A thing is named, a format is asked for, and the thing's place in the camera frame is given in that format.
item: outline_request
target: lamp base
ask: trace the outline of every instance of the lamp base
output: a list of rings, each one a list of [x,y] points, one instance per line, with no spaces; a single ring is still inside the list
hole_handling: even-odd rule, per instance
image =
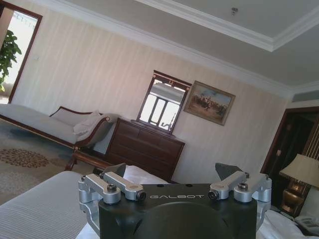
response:
[[[290,216],[296,216],[298,206],[304,202],[302,197],[303,184],[293,182],[290,188],[283,191],[283,201],[281,204],[282,211],[286,212]]]

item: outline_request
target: bed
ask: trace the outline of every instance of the bed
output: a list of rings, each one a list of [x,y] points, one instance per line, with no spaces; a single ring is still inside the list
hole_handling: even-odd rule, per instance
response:
[[[64,171],[1,205],[0,239],[98,239],[79,209],[80,177]],[[167,183],[136,166],[127,166],[124,178],[140,184]],[[289,219],[268,211],[256,238],[306,237]]]

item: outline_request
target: framed painting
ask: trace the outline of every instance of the framed painting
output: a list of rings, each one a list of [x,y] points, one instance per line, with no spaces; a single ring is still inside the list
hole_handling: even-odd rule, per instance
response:
[[[184,111],[214,123],[225,125],[235,95],[195,81]]]

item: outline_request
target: doorway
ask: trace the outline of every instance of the doorway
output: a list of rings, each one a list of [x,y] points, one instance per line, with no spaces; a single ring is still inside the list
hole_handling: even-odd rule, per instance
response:
[[[7,73],[3,75],[4,70],[0,69],[0,83],[3,81],[0,84],[0,104],[11,103],[13,99],[41,19],[41,15],[0,0],[0,60],[7,52],[5,47],[12,42],[19,48],[14,54],[15,60],[5,67]]]
[[[310,138],[319,121],[319,107],[287,109],[261,172],[272,179],[272,205],[280,208],[283,191],[290,179],[279,172],[288,166],[297,154],[305,154]]]

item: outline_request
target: crown molding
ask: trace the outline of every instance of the crown molding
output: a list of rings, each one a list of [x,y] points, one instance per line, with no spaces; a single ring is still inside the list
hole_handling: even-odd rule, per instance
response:
[[[218,31],[267,51],[274,51],[319,24],[319,6],[274,37],[268,37],[173,0],[135,0]]]
[[[172,0],[135,0],[206,28],[272,52],[273,39]]]
[[[90,23],[94,26],[125,36],[147,46],[178,56],[195,64],[208,67],[220,72],[221,74],[230,76],[235,80],[252,85],[282,98],[290,99],[293,96],[291,88],[287,85],[65,0],[31,1],[51,10],[76,18],[80,21]]]
[[[302,35],[309,29],[319,24],[319,6],[315,7],[308,14],[301,17],[295,23],[273,38],[274,50],[285,45],[296,37]]]
[[[311,92],[319,90],[319,81],[314,81],[302,85],[291,87],[294,94]]]

